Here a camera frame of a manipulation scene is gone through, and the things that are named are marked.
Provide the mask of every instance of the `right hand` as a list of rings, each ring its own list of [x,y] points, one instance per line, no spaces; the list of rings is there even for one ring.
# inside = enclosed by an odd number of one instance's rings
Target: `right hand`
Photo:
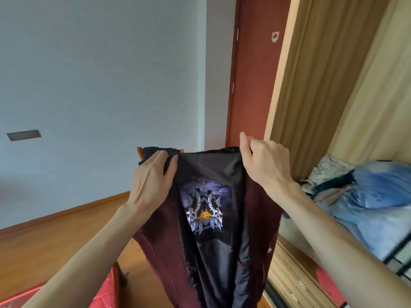
[[[290,174],[290,152],[271,140],[258,140],[240,133],[240,151],[244,167],[252,180],[279,201],[295,183]]]

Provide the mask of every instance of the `baseboard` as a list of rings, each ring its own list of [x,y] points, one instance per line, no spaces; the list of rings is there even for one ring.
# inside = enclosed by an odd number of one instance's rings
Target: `baseboard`
[[[77,213],[77,212],[80,212],[80,211],[83,211],[83,210],[86,210],[86,209],[90,209],[92,207],[95,207],[95,206],[98,206],[98,205],[101,205],[101,204],[104,204],[104,203],[107,203],[107,202],[110,202],[110,201],[114,201],[114,200],[118,200],[118,199],[121,199],[121,198],[124,198],[124,197],[128,197],[129,195],[130,195],[130,191],[126,191],[126,192],[123,192],[123,193],[119,193],[118,195],[113,195],[111,197],[107,197],[107,198],[104,198],[104,199],[93,201],[93,202],[90,202],[90,203],[87,203],[87,204],[84,204],[84,205],[80,205],[78,207],[73,207],[71,209],[67,209],[67,210],[57,212],[57,213],[54,213],[54,214],[50,214],[50,215],[47,215],[47,216],[44,216],[44,217],[36,218],[36,219],[31,220],[31,221],[22,222],[21,224],[17,224],[17,225],[13,225],[13,226],[10,226],[10,227],[7,227],[7,228],[3,228],[3,229],[0,229],[0,236],[4,235],[4,234],[9,234],[9,233],[12,233],[12,232],[16,232],[16,231],[19,231],[19,230],[22,230],[22,229],[25,229],[25,228],[28,228],[28,227],[32,227],[34,225],[38,225],[38,224],[41,224],[41,223],[44,223],[44,222],[47,222],[47,221],[50,221],[50,220],[53,220],[53,219],[56,219],[56,218],[67,216],[69,214],[73,214],[73,213]]]

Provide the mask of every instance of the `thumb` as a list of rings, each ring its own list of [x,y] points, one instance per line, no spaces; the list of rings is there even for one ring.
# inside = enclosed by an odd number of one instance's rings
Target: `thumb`
[[[250,143],[247,135],[244,132],[240,133],[240,152],[241,157],[243,158],[244,167],[248,171],[253,164],[253,155],[250,150]]]
[[[170,190],[171,185],[173,184],[173,178],[177,171],[177,161],[178,155],[173,156],[166,174],[164,174],[164,187],[167,189],[167,192]]]

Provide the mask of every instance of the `hand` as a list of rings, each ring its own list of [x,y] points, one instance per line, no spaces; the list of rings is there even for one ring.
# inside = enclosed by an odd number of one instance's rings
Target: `hand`
[[[288,149],[271,140],[258,140],[240,133],[240,151],[244,167],[252,180],[260,184],[274,200],[294,185],[290,174]]]
[[[167,158],[167,151],[157,151],[134,171],[133,186],[126,205],[142,216],[144,222],[165,201],[173,183],[178,156],[172,158],[166,174],[163,174]]]

